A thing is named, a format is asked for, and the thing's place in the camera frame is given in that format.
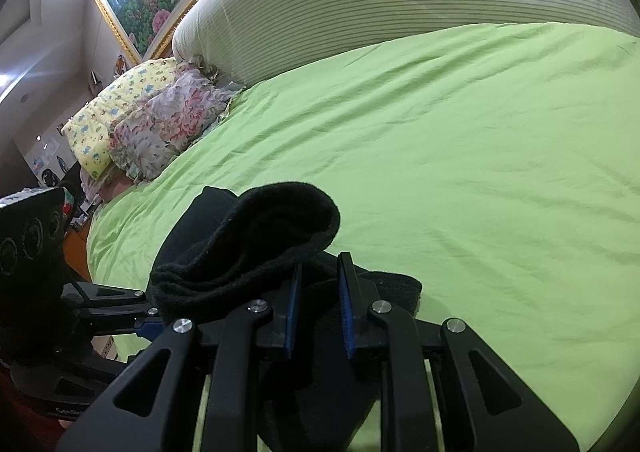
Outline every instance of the wooden furniture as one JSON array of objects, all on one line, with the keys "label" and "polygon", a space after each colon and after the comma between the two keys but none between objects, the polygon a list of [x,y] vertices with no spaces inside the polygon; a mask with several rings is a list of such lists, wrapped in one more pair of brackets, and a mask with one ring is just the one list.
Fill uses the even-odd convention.
[{"label": "wooden furniture", "polygon": [[79,232],[69,230],[62,243],[66,263],[76,270],[86,281],[91,281],[89,266],[86,257],[86,240],[89,236],[91,220],[89,220]]}]

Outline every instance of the metal screw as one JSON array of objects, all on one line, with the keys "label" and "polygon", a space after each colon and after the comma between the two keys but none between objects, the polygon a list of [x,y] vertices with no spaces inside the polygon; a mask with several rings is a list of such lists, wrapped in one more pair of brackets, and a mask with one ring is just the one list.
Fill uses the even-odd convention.
[{"label": "metal screw", "polygon": [[371,304],[371,309],[376,313],[389,313],[391,311],[391,303],[389,301],[375,301]]},{"label": "metal screw", "polygon": [[188,333],[193,328],[193,322],[188,318],[178,318],[172,327],[176,333]]},{"label": "metal screw", "polygon": [[447,329],[452,333],[462,333],[466,329],[465,321],[459,318],[450,318],[447,320]]},{"label": "metal screw", "polygon": [[251,301],[246,308],[252,313],[262,313],[268,307],[269,303],[267,301],[263,301],[262,299],[255,299],[255,301]]}]

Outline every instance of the pink floral pillowcase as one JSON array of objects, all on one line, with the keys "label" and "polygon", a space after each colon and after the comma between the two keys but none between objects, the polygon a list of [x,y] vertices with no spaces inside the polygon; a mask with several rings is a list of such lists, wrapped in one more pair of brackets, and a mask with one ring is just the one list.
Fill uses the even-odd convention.
[{"label": "pink floral pillowcase", "polygon": [[193,64],[176,68],[173,84],[140,97],[109,128],[110,156],[135,180],[151,181],[207,127],[219,121],[241,87],[217,87]]}]

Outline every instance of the pillow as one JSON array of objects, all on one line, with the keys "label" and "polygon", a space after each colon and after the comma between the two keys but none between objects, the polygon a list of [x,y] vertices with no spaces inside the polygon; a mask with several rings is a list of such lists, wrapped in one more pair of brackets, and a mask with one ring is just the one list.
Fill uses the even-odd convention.
[{"label": "pillow", "polygon": [[107,129],[114,118],[127,113],[144,93],[165,87],[174,80],[175,58],[147,60],[119,76],[76,113],[63,128],[80,166],[97,179],[111,163]]},{"label": "pillow", "polygon": [[214,86],[198,69],[184,71],[111,123],[111,159],[136,181],[155,179],[225,111],[236,93]]}]

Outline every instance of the lime green duvet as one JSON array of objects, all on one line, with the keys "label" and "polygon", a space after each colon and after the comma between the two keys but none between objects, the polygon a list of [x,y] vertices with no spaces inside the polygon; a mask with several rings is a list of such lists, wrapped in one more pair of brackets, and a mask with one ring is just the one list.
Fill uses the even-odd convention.
[{"label": "lime green duvet", "polygon": [[[640,39],[461,26],[309,64],[233,105],[95,219],[95,282],[144,288],[205,185],[306,181],[342,214],[329,251],[418,278],[419,318],[465,319],[581,450],[598,440],[640,373]],[[120,353],[139,345],[127,338]]]}]

